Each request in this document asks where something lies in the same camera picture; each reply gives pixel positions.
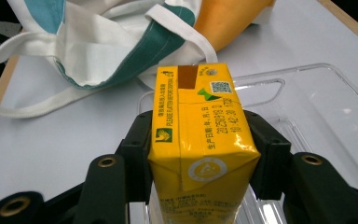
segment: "transparent container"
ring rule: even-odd
[[[235,77],[243,109],[262,116],[291,143],[292,153],[324,156],[358,189],[358,90],[332,65],[318,63]],[[151,110],[153,92],[139,102]],[[235,223],[286,223],[280,201],[261,201],[248,188]],[[163,223],[154,191],[146,223]]]

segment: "juice carton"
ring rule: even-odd
[[[226,64],[158,69],[148,159],[165,223],[233,223],[259,157]]]

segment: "canvas bag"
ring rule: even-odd
[[[16,35],[0,46],[0,63],[12,55],[47,57],[74,87],[37,105],[0,106],[0,116],[45,115],[137,76],[153,88],[154,77],[150,75],[156,73],[159,65],[197,63],[204,58],[207,63],[217,62],[213,46],[192,28],[201,7],[208,5],[208,1],[8,2],[29,32]]]

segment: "qr code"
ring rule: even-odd
[[[229,82],[211,82],[212,93],[232,93]]]

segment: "white table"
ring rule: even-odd
[[[234,77],[330,63],[358,88],[358,36],[315,0],[277,1],[269,24],[218,56]],[[68,85],[44,59],[20,57],[2,105],[30,105]],[[125,137],[145,91],[133,80],[41,118],[0,118],[0,199],[34,190],[48,200],[83,182],[90,162]]]

